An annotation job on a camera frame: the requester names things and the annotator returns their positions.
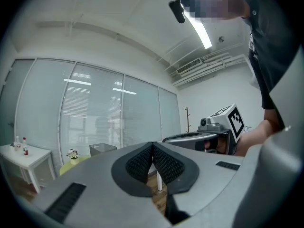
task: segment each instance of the white table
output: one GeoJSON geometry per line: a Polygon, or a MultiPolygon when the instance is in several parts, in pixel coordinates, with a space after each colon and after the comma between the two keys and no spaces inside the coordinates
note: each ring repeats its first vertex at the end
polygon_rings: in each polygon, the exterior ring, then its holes
{"type": "Polygon", "coordinates": [[[27,145],[27,147],[28,147],[28,155],[24,155],[22,147],[21,149],[15,151],[14,147],[10,145],[0,146],[0,155],[6,160],[19,166],[23,179],[28,184],[30,184],[28,176],[25,173],[25,170],[27,170],[29,177],[35,187],[36,192],[40,193],[40,186],[37,181],[34,168],[47,159],[52,178],[55,180],[56,176],[51,159],[51,151],[29,145],[27,145]]]}
{"type": "Polygon", "coordinates": [[[156,175],[157,175],[157,189],[158,189],[158,191],[161,191],[162,190],[162,177],[160,176],[158,171],[156,171],[156,175]]]}

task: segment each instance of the wooden floor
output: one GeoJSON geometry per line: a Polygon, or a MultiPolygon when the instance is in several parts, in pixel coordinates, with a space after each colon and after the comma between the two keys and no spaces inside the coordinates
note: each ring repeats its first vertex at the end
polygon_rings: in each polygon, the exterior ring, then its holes
{"type": "Polygon", "coordinates": [[[167,186],[165,183],[162,183],[162,190],[158,191],[156,174],[148,177],[147,186],[152,189],[153,203],[156,205],[159,212],[164,215],[167,203],[167,186]]]}
{"type": "MultiPolygon", "coordinates": [[[[9,182],[15,194],[22,196],[29,202],[31,202],[37,195],[34,186],[32,184],[28,185],[23,179],[19,177],[9,176],[9,182]]],[[[148,177],[147,186],[152,189],[153,203],[159,212],[164,215],[167,202],[167,186],[162,183],[162,191],[158,191],[156,174],[148,177]]]]}

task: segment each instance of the window blind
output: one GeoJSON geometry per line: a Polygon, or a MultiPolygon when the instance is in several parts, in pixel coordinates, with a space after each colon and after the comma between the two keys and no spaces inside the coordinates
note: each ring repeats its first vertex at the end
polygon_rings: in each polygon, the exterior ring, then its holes
{"type": "Polygon", "coordinates": [[[54,169],[61,167],[57,124],[62,93],[74,62],[38,59],[24,84],[16,119],[16,135],[32,146],[52,151],[54,169]]]}
{"type": "Polygon", "coordinates": [[[157,87],[126,76],[123,98],[123,146],[162,140],[157,87]]]}
{"type": "Polygon", "coordinates": [[[123,75],[77,64],[68,81],[60,117],[63,161],[69,149],[90,156],[89,145],[107,143],[121,147],[123,75]]]}
{"type": "Polygon", "coordinates": [[[159,96],[162,117],[162,137],[164,139],[181,133],[180,114],[176,94],[159,88],[159,96]]]}

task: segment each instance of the black shirt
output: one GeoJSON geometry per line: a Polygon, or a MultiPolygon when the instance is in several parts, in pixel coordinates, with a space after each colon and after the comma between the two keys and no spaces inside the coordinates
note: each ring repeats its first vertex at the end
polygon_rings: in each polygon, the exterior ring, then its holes
{"type": "Polygon", "coordinates": [[[284,75],[299,48],[290,23],[275,0],[245,0],[250,17],[244,21],[251,27],[256,57],[249,59],[262,95],[262,107],[275,109],[269,92],[284,75]]]}

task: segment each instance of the hand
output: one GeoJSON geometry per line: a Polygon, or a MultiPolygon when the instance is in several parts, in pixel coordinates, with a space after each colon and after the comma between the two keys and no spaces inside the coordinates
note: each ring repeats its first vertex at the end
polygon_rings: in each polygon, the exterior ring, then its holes
{"type": "MultiPolygon", "coordinates": [[[[205,149],[210,148],[210,142],[205,141],[205,149]]],[[[218,146],[217,146],[217,151],[226,154],[226,148],[227,148],[227,140],[224,137],[218,137],[218,146]]]]}

